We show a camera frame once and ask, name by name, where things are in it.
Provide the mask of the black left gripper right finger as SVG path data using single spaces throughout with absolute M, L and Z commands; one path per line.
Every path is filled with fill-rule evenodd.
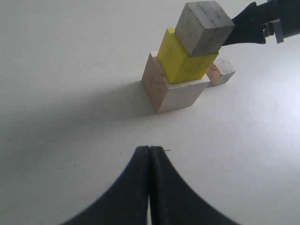
M 206 203 L 178 174 L 164 149 L 150 147 L 150 212 L 153 225 L 236 225 Z

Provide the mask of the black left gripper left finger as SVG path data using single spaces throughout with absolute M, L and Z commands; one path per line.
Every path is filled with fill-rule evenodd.
M 137 147 L 121 175 L 101 197 L 64 224 L 147 224 L 149 159 L 149 147 Z

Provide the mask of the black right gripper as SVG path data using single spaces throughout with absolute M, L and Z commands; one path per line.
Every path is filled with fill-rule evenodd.
M 261 24 L 271 23 L 277 43 L 300 33 L 300 1 L 269 0 L 261 5 L 250 3 L 232 19 L 235 24 L 223 46 L 254 43 L 265 44 Z

